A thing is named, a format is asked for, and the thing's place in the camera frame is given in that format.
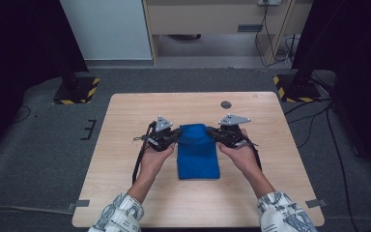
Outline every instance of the blue cloth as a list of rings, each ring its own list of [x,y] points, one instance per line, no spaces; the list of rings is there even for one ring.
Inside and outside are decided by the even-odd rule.
[[[215,142],[205,129],[204,124],[180,125],[177,167],[181,180],[219,179]]]

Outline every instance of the power strip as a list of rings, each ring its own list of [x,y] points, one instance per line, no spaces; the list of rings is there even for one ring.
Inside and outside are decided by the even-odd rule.
[[[258,0],[258,5],[278,6],[281,5],[281,0]]]

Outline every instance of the black cable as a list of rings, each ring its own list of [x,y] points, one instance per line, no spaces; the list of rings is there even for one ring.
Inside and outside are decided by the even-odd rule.
[[[292,39],[292,41],[291,41],[291,47],[289,47],[289,46],[287,45],[287,41],[288,41],[289,39]],[[295,53],[293,52],[293,50],[294,50],[294,43],[295,43],[295,40],[298,40],[297,38],[295,38],[295,34],[294,34],[294,37],[292,37],[292,38],[288,38],[287,40],[285,40],[285,45],[289,48],[288,58],[290,59],[291,63],[294,63],[293,57],[294,57],[294,54],[295,54]]]
[[[147,128],[147,131],[146,131],[146,134],[143,135],[143,145],[141,146],[141,149],[140,149],[140,152],[138,154],[138,157],[137,157],[137,161],[135,162],[135,166],[134,166],[134,170],[133,170],[133,174],[132,174],[132,177],[131,177],[131,183],[134,184],[134,182],[136,181],[137,179],[137,172],[138,172],[138,168],[140,167],[140,163],[141,163],[141,160],[143,159],[143,155],[144,155],[144,152],[146,151],[146,146],[147,146],[147,143],[148,143],[148,139],[147,137],[149,136],[150,134],[150,129],[152,127],[154,127],[156,125],[156,121],[153,121],[149,127]]]
[[[294,108],[288,110],[286,113],[284,113],[284,115],[287,115],[287,114],[291,113],[292,111],[294,111],[294,110],[296,110],[296,109],[298,109],[298,108],[300,108],[300,107],[302,107],[302,106],[304,106],[304,105],[306,105],[306,104],[314,103],[314,102],[329,101],[329,100],[331,100],[331,99],[320,99],[320,100],[318,100],[318,101],[308,101],[308,102],[304,102],[304,103],[302,103],[302,104],[300,104],[300,105],[297,105],[297,106],[295,106]]]
[[[287,51],[286,50],[282,50],[282,49],[278,49],[277,51],[276,51],[276,54],[279,54],[279,55],[287,55]]]
[[[295,123],[295,122],[298,122],[298,121],[303,120],[303,119],[312,118],[311,123],[309,125],[308,136],[306,137],[305,141],[302,142],[302,144],[300,144],[299,146],[297,146],[297,148],[303,147],[309,141],[309,138],[310,138],[311,132],[312,132],[312,125],[313,125],[313,121],[314,121],[315,117],[318,116],[318,115],[321,115],[322,113],[324,113],[324,111],[328,110],[331,105],[332,105],[332,102],[327,107],[325,107],[322,111],[320,111],[320,112],[318,112],[316,114],[313,114],[313,115],[310,115],[310,116],[306,116],[306,117],[302,117],[302,118],[299,118],[297,120],[294,120],[294,121],[288,123],[288,124],[291,124],[291,123]]]
[[[302,144],[300,144],[299,146],[297,146],[297,148],[303,147],[309,141],[309,138],[311,137],[312,125],[313,125],[313,121],[314,121],[315,117],[316,116],[313,116],[312,117],[312,120],[311,120],[311,123],[310,123],[310,126],[309,126],[309,130],[308,130],[308,136],[306,137],[305,141]]]
[[[16,121],[13,121],[12,123],[14,124],[14,123],[20,123],[20,122],[22,122],[23,120],[25,120],[25,119],[27,119],[30,115],[31,115],[31,113],[32,113],[32,110],[28,107],[28,106],[22,106],[21,108],[26,108],[27,110],[28,110],[28,114],[25,116],[25,117],[23,117],[22,119],[19,119],[19,120],[16,120]]]
[[[346,181],[346,174],[345,174],[345,168],[344,168],[344,165],[343,165],[342,156],[339,152],[339,148],[338,148],[338,145],[337,145],[337,142],[336,142],[336,138],[335,138],[335,135],[333,133],[332,126],[330,124],[329,110],[327,110],[327,121],[328,121],[330,135],[332,136],[333,143],[334,143],[335,149],[336,149],[336,154],[338,156],[340,167],[341,167],[341,170],[342,170],[343,183],[344,183],[344,186],[345,186],[345,198],[346,198],[346,204],[347,204],[347,207],[348,207],[349,217],[351,218],[352,226],[354,227],[355,231],[358,232],[357,225],[354,221],[354,215],[352,214],[351,201],[349,199],[348,183]]]
[[[246,136],[245,134],[243,133],[239,133],[239,135],[241,135],[243,137],[243,139],[245,139],[245,141],[248,142],[249,144],[249,147],[252,149],[252,151],[254,152],[254,156],[255,156],[255,160],[257,161],[257,164],[258,164],[258,167],[260,168],[260,170],[262,171],[262,165],[261,165],[261,160],[260,160],[260,156],[258,154],[258,150],[255,148],[255,146],[258,146],[256,145],[255,143],[253,143],[251,141],[251,139],[248,138],[248,136]]]
[[[322,86],[324,86],[324,88],[326,89],[329,89],[330,91],[333,91],[333,88],[336,84],[336,81],[337,81],[337,76],[335,76],[335,79],[333,81],[333,85],[330,85],[328,83],[326,83],[324,80],[322,80],[316,73],[315,71],[312,72],[311,74],[311,78],[314,80],[314,82],[317,82],[317,84],[321,84]]]
[[[274,55],[273,47],[272,47],[272,41],[271,41],[271,35],[270,35],[270,33],[269,33],[269,31],[268,31],[268,27],[267,27],[268,0],[265,0],[264,2],[265,2],[265,7],[264,7],[265,12],[264,12],[264,17],[263,17],[262,22],[261,22],[261,28],[265,27],[265,29],[266,29],[266,32],[267,32],[267,35],[268,35],[268,39],[269,39],[269,41],[270,41],[270,45],[271,45],[271,53],[272,53],[272,57],[276,60],[276,62],[274,62],[274,63],[272,63],[272,64],[270,64],[270,65],[266,65],[266,64],[264,63],[264,61],[263,61],[263,59],[262,59],[261,51],[260,51],[260,49],[259,49],[259,47],[258,47],[258,32],[257,32],[257,34],[255,35],[255,40],[254,40],[254,41],[255,41],[255,47],[257,48],[257,51],[258,51],[258,53],[259,53],[259,55],[260,55],[261,63],[262,63],[263,66],[265,66],[265,67],[271,67],[271,66],[273,66],[273,65],[275,65],[275,64],[278,64],[278,63],[280,63],[280,62],[285,61],[285,59],[278,60],[278,59],[276,59],[276,57],[275,57],[275,55]]]
[[[288,46],[288,41],[289,41],[289,40],[292,40],[292,42],[291,42],[291,47]],[[286,47],[288,47],[288,48],[291,50],[291,52],[292,52],[293,49],[294,49],[294,41],[295,41],[295,40],[299,41],[300,38],[295,38],[295,35],[294,35],[293,37],[290,37],[290,38],[285,39],[285,45],[286,45]]]

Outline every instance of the sleeve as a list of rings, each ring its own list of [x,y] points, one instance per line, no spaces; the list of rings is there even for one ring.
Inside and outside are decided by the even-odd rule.
[[[284,192],[275,191],[261,197],[258,210],[263,232],[317,231],[302,207]]]
[[[143,207],[136,199],[120,193],[112,204],[104,208],[98,222],[89,232],[139,232],[139,220],[143,215]]]

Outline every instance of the wall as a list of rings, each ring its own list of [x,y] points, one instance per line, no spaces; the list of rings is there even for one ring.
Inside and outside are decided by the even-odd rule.
[[[152,60],[141,0],[60,0],[85,60]]]

